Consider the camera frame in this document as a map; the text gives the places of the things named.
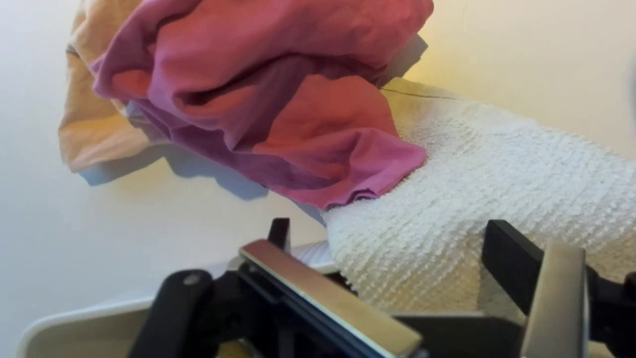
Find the white countertop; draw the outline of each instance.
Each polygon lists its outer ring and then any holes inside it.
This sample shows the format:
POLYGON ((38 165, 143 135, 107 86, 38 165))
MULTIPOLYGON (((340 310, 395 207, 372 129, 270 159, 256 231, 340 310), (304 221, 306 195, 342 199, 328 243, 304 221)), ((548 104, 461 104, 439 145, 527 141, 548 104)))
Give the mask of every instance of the white countertop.
MULTIPOLYGON (((36 318, 83 308, 163 275, 211 267, 292 217, 316 213, 171 151, 71 175, 58 155, 71 4, 0 0, 0 356, 36 318)), ((636 159, 634 2, 437 2, 423 60, 405 76, 582 133, 636 159)))

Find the white towel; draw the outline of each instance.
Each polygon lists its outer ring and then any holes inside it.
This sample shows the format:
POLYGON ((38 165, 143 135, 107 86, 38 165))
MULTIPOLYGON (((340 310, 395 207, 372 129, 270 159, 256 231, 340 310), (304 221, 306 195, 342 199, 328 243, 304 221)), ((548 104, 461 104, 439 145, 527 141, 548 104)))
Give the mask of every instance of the white towel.
POLYGON ((539 247, 582 245, 608 279, 636 269, 634 163, 497 108, 397 88, 384 94, 399 133, 429 161, 380 199, 324 213, 332 257, 362 299, 389 310, 479 308, 489 219, 539 247))

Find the towel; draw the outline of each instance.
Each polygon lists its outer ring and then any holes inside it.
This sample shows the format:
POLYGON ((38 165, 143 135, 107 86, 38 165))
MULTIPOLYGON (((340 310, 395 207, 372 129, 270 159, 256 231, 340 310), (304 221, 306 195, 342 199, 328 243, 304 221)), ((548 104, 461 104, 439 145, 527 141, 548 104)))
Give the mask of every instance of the towel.
POLYGON ((384 94, 427 165, 393 191, 324 211, 336 267, 387 310, 493 310, 481 267, 489 219, 537 247, 580 245, 606 279, 636 271, 636 163, 521 116, 393 82, 384 94))
POLYGON ((60 151, 71 171, 97 163, 133 157, 161 133, 121 102, 107 102, 93 94, 89 64, 99 58, 117 28, 139 0, 81 0, 68 42, 68 88, 60 123, 60 151))
POLYGON ((395 187, 425 149, 378 90, 429 0, 145 0, 93 64, 173 143, 310 207, 395 187))

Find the silver metal part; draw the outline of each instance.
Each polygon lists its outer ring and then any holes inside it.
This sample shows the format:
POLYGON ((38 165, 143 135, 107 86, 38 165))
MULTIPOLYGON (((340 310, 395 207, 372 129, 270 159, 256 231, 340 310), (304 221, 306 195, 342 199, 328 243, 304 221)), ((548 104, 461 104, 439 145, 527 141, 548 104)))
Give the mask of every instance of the silver metal part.
POLYGON ((415 330, 376 310, 268 241, 242 247, 240 257, 280 281, 380 356, 411 356, 417 352, 421 336, 415 330))
POLYGON ((584 251, 550 243, 545 251, 521 344, 523 358, 582 358, 588 344, 584 251))

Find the pink towel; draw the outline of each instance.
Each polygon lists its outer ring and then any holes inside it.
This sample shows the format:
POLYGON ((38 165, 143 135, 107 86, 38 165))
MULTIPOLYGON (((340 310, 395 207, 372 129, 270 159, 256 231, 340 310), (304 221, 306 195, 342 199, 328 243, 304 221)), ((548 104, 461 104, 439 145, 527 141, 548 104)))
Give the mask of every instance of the pink towel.
POLYGON ((145 0, 93 64, 171 141, 298 203, 376 197, 425 161, 374 80, 429 0, 145 0))

